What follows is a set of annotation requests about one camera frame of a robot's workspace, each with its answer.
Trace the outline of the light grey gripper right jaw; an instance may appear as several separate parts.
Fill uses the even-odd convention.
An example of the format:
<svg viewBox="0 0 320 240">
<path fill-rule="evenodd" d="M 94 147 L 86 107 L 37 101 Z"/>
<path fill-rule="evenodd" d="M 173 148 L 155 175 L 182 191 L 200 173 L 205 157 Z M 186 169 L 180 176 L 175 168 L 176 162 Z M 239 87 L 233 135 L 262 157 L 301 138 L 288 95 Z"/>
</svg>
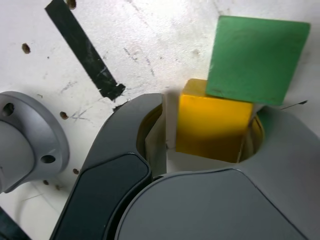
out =
<svg viewBox="0 0 320 240">
<path fill-rule="evenodd" d="M 264 140 L 225 168 L 167 174 L 128 205 L 117 240 L 317 240 L 320 139 L 290 113 L 259 112 Z"/>
</svg>

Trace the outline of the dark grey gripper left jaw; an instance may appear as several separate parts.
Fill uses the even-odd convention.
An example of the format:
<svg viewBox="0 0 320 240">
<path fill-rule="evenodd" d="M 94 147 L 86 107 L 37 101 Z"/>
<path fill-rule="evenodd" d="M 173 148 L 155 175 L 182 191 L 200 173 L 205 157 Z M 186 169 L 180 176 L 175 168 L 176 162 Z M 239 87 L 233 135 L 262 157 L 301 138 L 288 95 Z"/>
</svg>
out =
<svg viewBox="0 0 320 240">
<path fill-rule="evenodd" d="M 153 181 L 145 140 L 163 112 L 160 93 L 118 108 L 97 134 L 52 232 L 53 240 L 112 240 L 132 199 Z"/>
</svg>

